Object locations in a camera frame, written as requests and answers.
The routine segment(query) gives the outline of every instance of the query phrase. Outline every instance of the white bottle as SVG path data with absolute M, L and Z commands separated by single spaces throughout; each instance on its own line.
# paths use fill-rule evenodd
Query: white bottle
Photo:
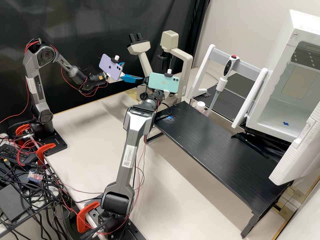
M 206 104 L 204 102 L 198 102 L 196 105 L 196 109 L 201 112 L 202 114 L 205 113 L 204 107 L 206 106 Z

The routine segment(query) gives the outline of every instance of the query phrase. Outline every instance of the purple smartphone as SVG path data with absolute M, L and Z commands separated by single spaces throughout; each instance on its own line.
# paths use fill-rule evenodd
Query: purple smartphone
M 106 54 L 103 54 L 99 63 L 99 68 L 101 68 L 107 75 L 109 75 L 113 80 L 118 81 L 120 74 L 122 72 L 122 67 L 118 63 L 111 61 L 111 58 Z

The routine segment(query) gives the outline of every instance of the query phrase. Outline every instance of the white wall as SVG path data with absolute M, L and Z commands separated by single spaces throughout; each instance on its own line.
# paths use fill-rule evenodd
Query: white wall
M 298 209 L 277 240 L 320 239 L 320 184 Z
M 289 9 L 320 16 L 319 0 L 211 0 L 194 66 L 200 66 L 213 43 L 219 50 L 264 67 Z

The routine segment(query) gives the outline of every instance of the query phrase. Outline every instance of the black curtain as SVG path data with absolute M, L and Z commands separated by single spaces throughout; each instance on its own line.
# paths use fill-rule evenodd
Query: black curtain
M 208 0 L 5 0 L 0 5 L 0 121 L 19 113 L 27 101 L 23 49 L 32 38 L 42 38 L 54 45 L 73 65 L 100 72 L 99 57 L 119 55 L 125 62 L 123 72 L 143 76 L 137 56 L 127 50 L 129 33 L 141 32 L 150 40 L 147 52 L 154 72 L 160 72 L 156 55 L 161 53 L 160 38 L 165 30 L 179 34 L 179 48 L 194 55 Z M 174 72 L 182 63 L 172 62 Z M 123 81 L 99 89 L 85 98 L 62 79 L 58 64 L 40 70 L 47 103 L 53 113 L 135 87 Z M 29 119 L 29 107 L 19 117 L 0 125 Z

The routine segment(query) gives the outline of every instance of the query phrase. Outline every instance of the bottle cap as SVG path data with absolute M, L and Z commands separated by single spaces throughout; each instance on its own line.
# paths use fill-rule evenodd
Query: bottle cap
M 199 111 L 203 111 L 205 106 L 206 106 L 206 104 L 205 104 L 204 102 L 201 102 L 201 101 L 200 101 L 200 102 L 197 103 L 196 108 L 197 108 L 197 110 L 199 110 Z

